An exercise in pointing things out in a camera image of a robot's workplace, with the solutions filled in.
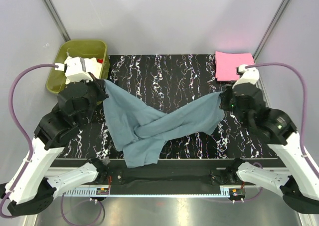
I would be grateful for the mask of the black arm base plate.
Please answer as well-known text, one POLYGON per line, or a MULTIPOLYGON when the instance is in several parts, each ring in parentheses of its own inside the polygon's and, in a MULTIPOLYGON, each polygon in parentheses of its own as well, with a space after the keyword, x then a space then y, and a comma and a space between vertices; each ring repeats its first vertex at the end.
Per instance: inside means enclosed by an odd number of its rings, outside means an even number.
POLYGON ((157 164, 127 168, 123 159, 112 159, 108 173, 111 188, 208 193, 218 188, 211 183, 212 173, 233 162, 234 159, 161 159, 157 164))

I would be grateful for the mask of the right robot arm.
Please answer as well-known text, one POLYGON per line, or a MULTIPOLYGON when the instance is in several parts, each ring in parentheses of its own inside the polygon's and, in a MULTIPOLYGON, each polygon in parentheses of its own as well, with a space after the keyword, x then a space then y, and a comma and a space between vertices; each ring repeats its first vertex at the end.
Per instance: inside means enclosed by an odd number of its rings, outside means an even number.
POLYGON ((301 150, 301 136, 282 110, 266 107, 262 91, 251 83, 228 85, 221 93, 221 109, 233 113, 242 126, 266 143, 289 170, 288 176, 258 168, 235 159, 225 170, 231 184, 253 183, 278 196, 301 214, 319 213, 318 169, 301 150))

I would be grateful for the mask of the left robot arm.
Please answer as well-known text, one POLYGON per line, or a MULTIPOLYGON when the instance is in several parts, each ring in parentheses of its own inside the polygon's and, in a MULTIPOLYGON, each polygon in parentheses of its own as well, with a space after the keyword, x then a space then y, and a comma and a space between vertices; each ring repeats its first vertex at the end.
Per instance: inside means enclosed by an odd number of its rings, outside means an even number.
POLYGON ((105 81, 81 80, 68 84, 57 94, 57 104, 42 117, 29 141, 24 163, 8 183, 0 186, 0 197, 10 202, 9 218, 36 215, 63 193, 86 183, 102 184, 107 180, 107 163, 98 158, 67 173, 46 177, 57 156, 74 138, 81 126, 88 124, 99 102, 108 98, 105 81))

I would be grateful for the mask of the blue-grey t shirt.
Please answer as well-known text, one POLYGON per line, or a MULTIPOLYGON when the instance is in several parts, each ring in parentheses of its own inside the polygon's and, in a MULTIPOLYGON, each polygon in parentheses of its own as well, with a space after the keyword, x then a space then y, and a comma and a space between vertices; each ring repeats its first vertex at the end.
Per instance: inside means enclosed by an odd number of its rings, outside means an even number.
POLYGON ((220 92, 204 95, 181 108, 163 113, 109 80, 104 100, 105 122, 128 168, 158 162, 167 141, 196 132, 212 134, 224 118, 220 92))

